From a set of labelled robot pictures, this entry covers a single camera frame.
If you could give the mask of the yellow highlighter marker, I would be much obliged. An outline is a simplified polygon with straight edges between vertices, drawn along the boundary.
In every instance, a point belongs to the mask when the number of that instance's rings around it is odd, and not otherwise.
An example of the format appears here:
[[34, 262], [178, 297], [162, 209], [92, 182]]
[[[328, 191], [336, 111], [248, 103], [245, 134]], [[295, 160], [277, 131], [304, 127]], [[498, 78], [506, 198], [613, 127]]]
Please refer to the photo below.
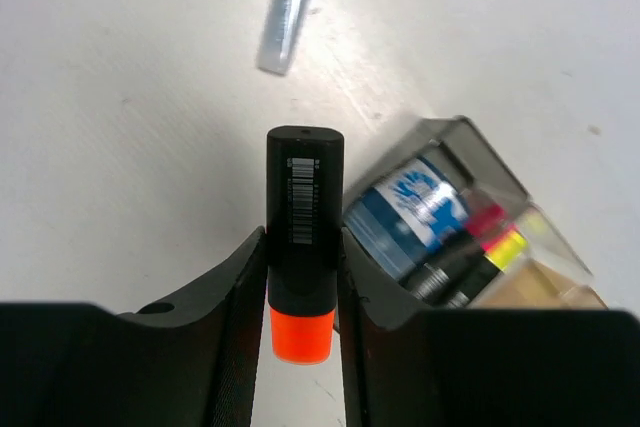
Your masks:
[[517, 230], [511, 229], [493, 243], [471, 272], [446, 297], [444, 308], [463, 308], [475, 300], [528, 246]]

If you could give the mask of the orange highlighter marker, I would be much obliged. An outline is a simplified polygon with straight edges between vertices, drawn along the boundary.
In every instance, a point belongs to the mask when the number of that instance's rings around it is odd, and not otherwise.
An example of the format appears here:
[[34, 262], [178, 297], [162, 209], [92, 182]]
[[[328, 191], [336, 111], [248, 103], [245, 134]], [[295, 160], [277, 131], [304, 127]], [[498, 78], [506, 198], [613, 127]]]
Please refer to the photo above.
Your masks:
[[267, 302], [272, 348], [313, 365], [330, 355], [341, 262], [344, 137], [331, 128], [267, 134]]

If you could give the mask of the pink highlighter marker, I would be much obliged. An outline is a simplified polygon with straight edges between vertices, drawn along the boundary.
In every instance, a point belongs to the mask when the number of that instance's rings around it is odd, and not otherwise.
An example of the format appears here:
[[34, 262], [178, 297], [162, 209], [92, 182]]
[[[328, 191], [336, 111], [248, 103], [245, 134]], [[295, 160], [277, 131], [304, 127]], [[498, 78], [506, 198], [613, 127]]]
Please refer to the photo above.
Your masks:
[[448, 237], [405, 277], [402, 285], [415, 298], [434, 305], [453, 283], [460, 280], [486, 253], [486, 245], [502, 231], [506, 211], [492, 204], [474, 214], [464, 228]]

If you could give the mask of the blue cleaning gel jar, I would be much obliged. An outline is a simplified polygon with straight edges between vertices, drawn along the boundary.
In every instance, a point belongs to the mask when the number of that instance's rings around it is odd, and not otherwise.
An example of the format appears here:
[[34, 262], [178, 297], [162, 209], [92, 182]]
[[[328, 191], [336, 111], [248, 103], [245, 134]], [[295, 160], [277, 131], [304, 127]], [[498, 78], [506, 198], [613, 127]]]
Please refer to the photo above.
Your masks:
[[468, 204], [425, 157], [391, 171], [352, 203], [344, 224], [392, 278], [402, 279], [464, 229]]

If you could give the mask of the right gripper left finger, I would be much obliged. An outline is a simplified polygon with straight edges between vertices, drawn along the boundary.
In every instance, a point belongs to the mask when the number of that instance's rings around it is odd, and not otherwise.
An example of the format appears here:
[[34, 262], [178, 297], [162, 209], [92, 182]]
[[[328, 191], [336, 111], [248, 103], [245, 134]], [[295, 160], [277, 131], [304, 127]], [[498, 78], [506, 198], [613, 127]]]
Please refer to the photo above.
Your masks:
[[257, 229], [221, 264], [135, 313], [1, 307], [5, 426], [247, 426], [266, 290]]

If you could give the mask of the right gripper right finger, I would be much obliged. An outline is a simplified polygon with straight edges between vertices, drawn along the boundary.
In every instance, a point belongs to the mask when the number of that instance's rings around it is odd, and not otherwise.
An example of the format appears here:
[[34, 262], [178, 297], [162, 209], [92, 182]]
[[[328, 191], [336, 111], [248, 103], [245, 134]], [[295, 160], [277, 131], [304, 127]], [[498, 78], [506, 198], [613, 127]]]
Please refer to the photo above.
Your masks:
[[635, 426], [639, 322], [620, 310], [432, 309], [342, 235], [350, 426]]

